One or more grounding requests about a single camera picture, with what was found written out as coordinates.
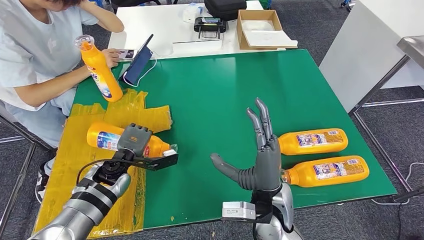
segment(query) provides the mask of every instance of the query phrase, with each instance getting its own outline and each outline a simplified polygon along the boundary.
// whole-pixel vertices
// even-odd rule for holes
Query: gray carpet
[[[274,0],[272,8],[278,12],[287,34],[299,41],[299,47],[308,49],[319,65],[334,37],[346,19],[348,12],[340,9],[341,0]],[[108,45],[109,33],[100,27],[85,27],[86,34],[93,35],[96,45],[104,49]],[[424,97],[419,87],[381,90],[373,101]],[[402,106],[369,107],[360,110],[370,129],[387,150],[393,161],[406,176],[411,162],[424,162],[424,104],[413,103]],[[403,188],[389,166],[384,162],[358,122],[353,120],[367,141],[381,166],[398,191]],[[0,124],[0,138],[14,133]],[[0,214],[15,184],[29,144],[25,141],[0,145]],[[50,153],[36,150],[22,186],[16,207],[12,213],[3,239],[21,240],[29,237],[37,216],[39,204],[34,196],[38,165],[51,158]],[[410,183],[417,187],[424,183],[424,166],[413,170]],[[413,240],[413,236],[424,236],[423,197],[411,200],[401,207],[402,240]],[[343,205],[327,205],[302,208],[295,211],[295,223],[307,240],[395,240],[398,236],[398,207],[376,205],[370,200],[347,202]],[[251,225],[240,222],[210,222],[168,229],[147,230],[130,235],[105,238],[108,240],[250,240]]]

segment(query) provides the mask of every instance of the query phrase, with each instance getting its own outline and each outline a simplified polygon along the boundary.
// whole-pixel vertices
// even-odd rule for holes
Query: detergent bottle
[[[109,102],[121,99],[122,89],[108,67],[105,55],[94,45],[94,38],[90,35],[81,35],[74,43],[81,50],[82,60],[104,99]]]
[[[87,143],[94,148],[118,151],[118,141],[123,132],[123,128],[102,121],[94,122],[87,131]],[[152,135],[144,149],[143,156],[162,157],[165,151],[171,149],[177,152],[178,146],[176,144],[169,145],[159,137]]]
[[[364,180],[370,174],[360,156],[339,156],[296,164],[281,170],[281,179],[303,188],[344,184]]]
[[[278,138],[284,155],[339,152],[348,146],[348,137],[340,128],[288,132]]]

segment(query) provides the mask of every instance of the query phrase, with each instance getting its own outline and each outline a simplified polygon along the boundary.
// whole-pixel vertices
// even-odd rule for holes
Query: black shoe
[[[47,161],[40,165],[40,168],[38,170],[37,184],[35,186],[35,198],[40,204],[44,198],[44,193],[46,192],[46,185],[49,181],[49,175],[46,174],[46,171],[44,169],[46,164]]]

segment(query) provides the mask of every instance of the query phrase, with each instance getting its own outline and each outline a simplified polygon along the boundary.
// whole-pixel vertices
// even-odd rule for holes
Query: yellow plastic sheet
[[[130,123],[137,123],[148,127],[154,133],[171,129],[169,106],[146,109],[146,95],[147,92],[137,93],[133,89],[128,89],[122,99],[110,102],[106,111],[98,103],[92,106],[80,104],[73,106],[57,150],[34,232],[44,228],[61,212],[63,205],[71,197],[77,173],[82,166],[113,156],[113,151],[90,147],[87,144],[87,130],[93,122],[104,121],[121,128]],[[128,190],[115,203],[100,225],[93,228],[88,238],[127,234],[143,229],[146,171],[130,167],[128,174],[131,176]]]

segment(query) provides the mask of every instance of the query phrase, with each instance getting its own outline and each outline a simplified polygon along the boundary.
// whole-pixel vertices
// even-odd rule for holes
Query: green table
[[[342,152],[282,155],[284,168],[347,155],[362,156],[368,164],[370,174],[363,181],[292,186],[295,208],[396,193],[306,50],[158,60],[137,90],[149,93],[147,108],[170,105],[172,129],[157,135],[177,143],[180,154],[177,165],[147,171],[145,229],[216,220],[221,217],[222,202],[250,201],[251,192],[218,172],[209,155],[219,153],[238,168],[254,164],[255,133],[246,108],[256,110],[255,97],[267,104],[277,136],[323,128],[341,128],[348,136],[348,147]],[[95,102],[107,105],[94,82],[86,80],[78,88],[75,103]]]

